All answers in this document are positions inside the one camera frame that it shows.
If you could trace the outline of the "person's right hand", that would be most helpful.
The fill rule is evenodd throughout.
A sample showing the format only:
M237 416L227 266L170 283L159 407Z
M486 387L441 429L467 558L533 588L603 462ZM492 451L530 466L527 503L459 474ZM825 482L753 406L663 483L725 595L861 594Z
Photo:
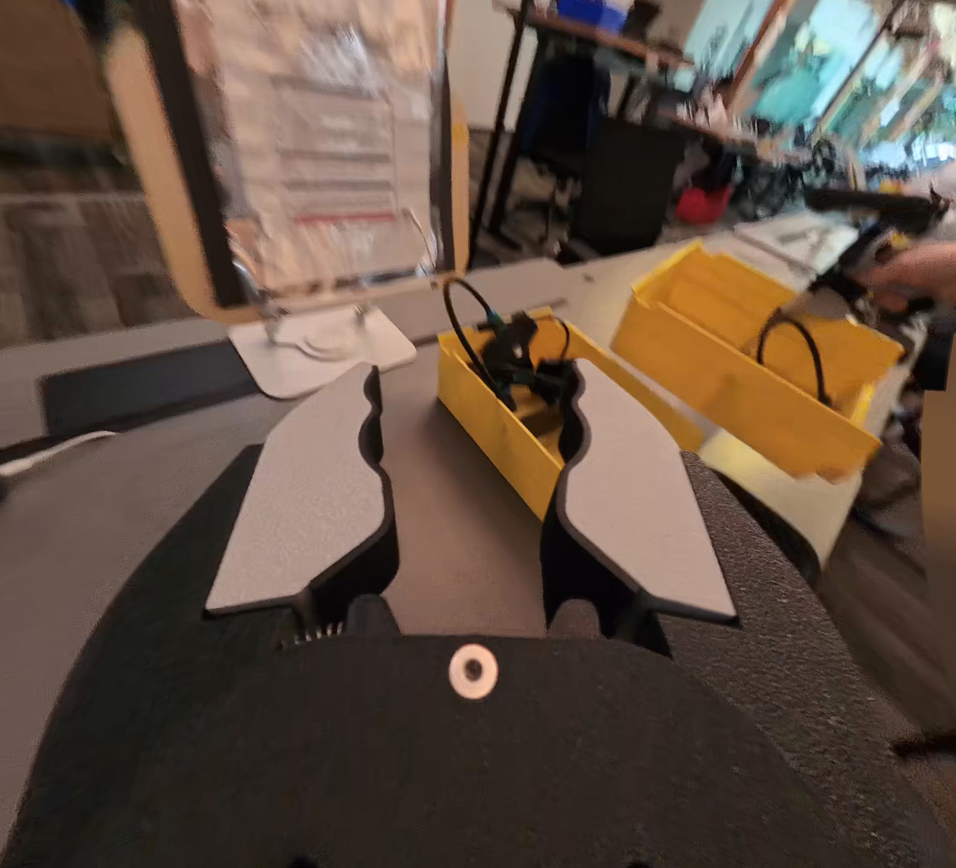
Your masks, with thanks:
M953 310L955 243L928 243L896 253L885 264L874 265L861 281L873 303L891 313L905 312L916 300Z

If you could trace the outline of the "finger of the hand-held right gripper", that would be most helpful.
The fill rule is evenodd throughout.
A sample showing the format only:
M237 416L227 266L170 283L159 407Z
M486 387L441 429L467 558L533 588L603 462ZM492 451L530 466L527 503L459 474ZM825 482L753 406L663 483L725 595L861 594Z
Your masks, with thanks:
M830 322L855 320L857 301L859 285L856 283L840 283L838 287L828 284L809 287L793 297L792 318Z

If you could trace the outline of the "black trash bin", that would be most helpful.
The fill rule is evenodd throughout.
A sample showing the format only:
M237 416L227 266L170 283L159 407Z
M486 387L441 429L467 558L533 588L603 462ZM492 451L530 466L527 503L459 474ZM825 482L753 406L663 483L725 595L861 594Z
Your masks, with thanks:
M572 240L601 256L654 247L686 149L678 131L604 117L585 154Z

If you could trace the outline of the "instruction sheet on stand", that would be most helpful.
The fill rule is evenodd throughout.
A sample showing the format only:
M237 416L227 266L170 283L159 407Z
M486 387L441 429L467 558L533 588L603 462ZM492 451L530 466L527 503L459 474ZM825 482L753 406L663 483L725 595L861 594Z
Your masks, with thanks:
M115 30L106 69L166 266L201 317L249 322L172 1L131 2L134 25Z

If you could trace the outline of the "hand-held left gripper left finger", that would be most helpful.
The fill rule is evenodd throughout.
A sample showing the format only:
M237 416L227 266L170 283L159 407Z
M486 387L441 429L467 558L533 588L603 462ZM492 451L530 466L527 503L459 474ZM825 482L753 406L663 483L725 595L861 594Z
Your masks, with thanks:
M209 590L209 615L290 608L301 619L343 619L354 599L389 587L400 550L381 465L382 410L378 369L361 363L272 428Z

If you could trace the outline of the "blue storage bin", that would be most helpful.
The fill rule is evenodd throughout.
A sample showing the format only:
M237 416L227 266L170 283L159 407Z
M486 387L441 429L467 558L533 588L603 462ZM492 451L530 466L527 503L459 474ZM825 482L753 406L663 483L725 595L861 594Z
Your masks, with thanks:
M627 19L627 10L605 0L556 0L561 18L619 34Z

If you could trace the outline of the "yellow plastic bin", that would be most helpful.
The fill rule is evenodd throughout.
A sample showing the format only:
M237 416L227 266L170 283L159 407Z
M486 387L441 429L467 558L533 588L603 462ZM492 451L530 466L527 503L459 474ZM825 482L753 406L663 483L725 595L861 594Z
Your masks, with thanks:
M831 483L869 462L877 384L903 358L851 320L763 331L795 292L727 253L687 244L633 285L614 352L795 478Z
M558 450L562 425L531 391L516 392L510 411L473 371L472 360L450 329L438 335L438 399L507 480L536 518L543 521L564 461ZM571 360L590 360L609 379L638 400L667 429L681 450L697 452L703 429L644 384L617 355L570 325Z

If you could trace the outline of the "dark grey USB hub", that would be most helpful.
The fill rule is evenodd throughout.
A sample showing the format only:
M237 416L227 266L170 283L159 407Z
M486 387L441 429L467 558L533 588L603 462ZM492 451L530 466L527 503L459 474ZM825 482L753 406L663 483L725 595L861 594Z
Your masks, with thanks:
M536 319L519 311L509 320L498 322L492 330L492 337L481 351L481 360L496 384L510 384L531 376L531 344L538 331Z

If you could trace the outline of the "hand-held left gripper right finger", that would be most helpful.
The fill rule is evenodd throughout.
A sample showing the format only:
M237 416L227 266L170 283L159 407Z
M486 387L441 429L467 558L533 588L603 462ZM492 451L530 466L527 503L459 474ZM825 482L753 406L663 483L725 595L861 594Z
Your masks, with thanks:
M679 445L590 360L560 401L564 462L540 542L546 625L588 606L599 633L649 633L658 617L739 616Z

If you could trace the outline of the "wooden background desk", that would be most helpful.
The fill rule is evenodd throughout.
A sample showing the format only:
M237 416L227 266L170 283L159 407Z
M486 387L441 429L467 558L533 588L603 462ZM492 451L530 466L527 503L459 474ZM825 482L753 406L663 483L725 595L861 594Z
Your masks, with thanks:
M506 14L513 25L511 50L492 130L497 138L501 138L505 130L517 58L524 33L528 30L532 30L541 39L567 38L574 42L583 43L592 49L603 49L620 56L625 61L625 70L630 80L635 80L640 71L648 74L678 70L696 71L687 56L676 53L671 49L648 45L637 39L612 33L599 26L561 16L555 10L546 10L537 5L530 5L525 9L520 4L514 4L506 0L491 0L491 2L493 10Z

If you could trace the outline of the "red bag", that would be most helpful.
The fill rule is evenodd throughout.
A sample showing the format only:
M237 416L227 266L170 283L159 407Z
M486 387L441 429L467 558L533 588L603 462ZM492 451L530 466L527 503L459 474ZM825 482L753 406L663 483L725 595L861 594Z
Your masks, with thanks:
M674 219L692 227L703 227L720 221L733 195L733 185L707 191L689 185L682 191L674 209Z

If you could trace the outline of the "taped instruction sheet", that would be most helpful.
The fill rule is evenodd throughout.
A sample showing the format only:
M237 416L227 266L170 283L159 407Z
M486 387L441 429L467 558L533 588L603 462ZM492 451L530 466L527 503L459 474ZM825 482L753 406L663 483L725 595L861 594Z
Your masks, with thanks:
M278 297L437 272L447 0L172 0L233 253Z

